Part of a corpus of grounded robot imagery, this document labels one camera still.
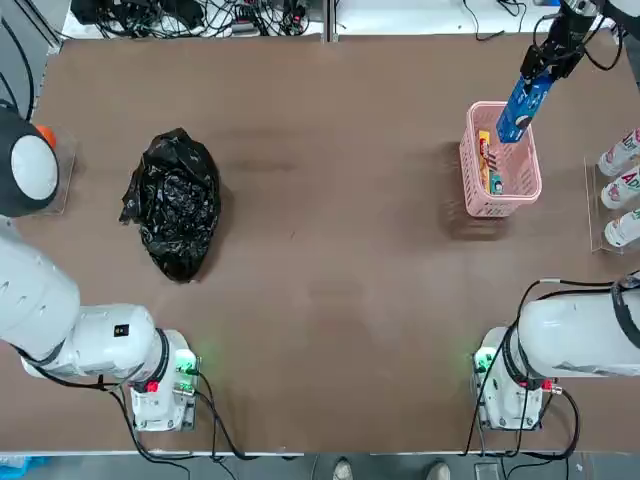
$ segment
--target black plastic bag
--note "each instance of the black plastic bag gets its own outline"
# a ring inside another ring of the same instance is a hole
[[[201,143],[182,128],[158,135],[131,176],[120,222],[140,226],[153,262],[175,282],[198,272],[218,225],[220,175]]]

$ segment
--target blue box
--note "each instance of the blue box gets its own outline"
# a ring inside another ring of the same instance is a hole
[[[551,85],[553,80],[549,74],[544,74],[533,81],[531,92],[527,93],[524,89],[524,79],[520,77],[496,126],[498,138],[502,143],[520,141],[540,105],[547,98]]]

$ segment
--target floor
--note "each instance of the floor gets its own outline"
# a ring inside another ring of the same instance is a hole
[[[333,467],[340,455],[305,455],[293,460],[282,458],[261,458],[249,462],[229,459],[225,465],[236,480],[329,480]],[[476,477],[475,470],[480,464],[487,464],[495,472],[500,472],[500,464],[494,460],[476,456],[466,458],[457,455],[349,455],[356,480],[419,480],[433,462],[444,459],[451,468],[451,478],[472,480],[504,480],[502,475]],[[531,459],[520,456],[505,462],[507,472],[514,465],[531,463]],[[182,462],[190,470],[190,480],[233,480],[219,465],[206,458]],[[570,480],[630,480],[637,478],[640,471],[640,456],[626,454],[576,454],[569,462]],[[25,480],[139,480],[147,476],[154,480],[189,480],[186,472],[166,465],[151,465],[139,456],[84,456],[53,458],[45,466],[31,469]],[[563,480],[566,479],[564,462],[554,462],[537,468],[519,469],[510,477],[512,480]]]

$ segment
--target shoe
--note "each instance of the shoe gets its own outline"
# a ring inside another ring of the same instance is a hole
[[[431,466],[425,480],[450,480],[450,478],[451,471],[449,470],[449,466],[440,460]]]
[[[333,469],[333,480],[353,480],[353,471],[349,460],[342,457]]]

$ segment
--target orange object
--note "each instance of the orange object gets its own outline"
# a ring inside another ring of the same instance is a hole
[[[49,146],[55,150],[57,140],[53,130],[50,127],[45,127],[44,125],[36,125],[36,129],[40,132],[40,135],[44,137]]]

